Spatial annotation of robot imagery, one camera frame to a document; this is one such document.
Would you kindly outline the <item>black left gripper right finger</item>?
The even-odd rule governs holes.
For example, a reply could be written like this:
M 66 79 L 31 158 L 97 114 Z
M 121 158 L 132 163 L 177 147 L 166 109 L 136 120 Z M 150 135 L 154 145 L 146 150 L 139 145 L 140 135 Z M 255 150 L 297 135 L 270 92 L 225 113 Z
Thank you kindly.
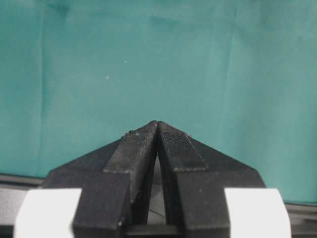
M 224 189 L 264 188 L 259 172 L 165 122 L 158 122 L 166 221 L 185 231 L 227 231 Z

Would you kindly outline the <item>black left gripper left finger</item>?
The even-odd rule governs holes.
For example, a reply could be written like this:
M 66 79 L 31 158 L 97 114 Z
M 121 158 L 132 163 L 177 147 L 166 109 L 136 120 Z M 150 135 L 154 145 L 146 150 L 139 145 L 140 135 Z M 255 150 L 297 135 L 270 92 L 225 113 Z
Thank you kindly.
M 158 122 L 52 169 L 44 188 L 81 188 L 75 231 L 119 231 L 148 221 Z

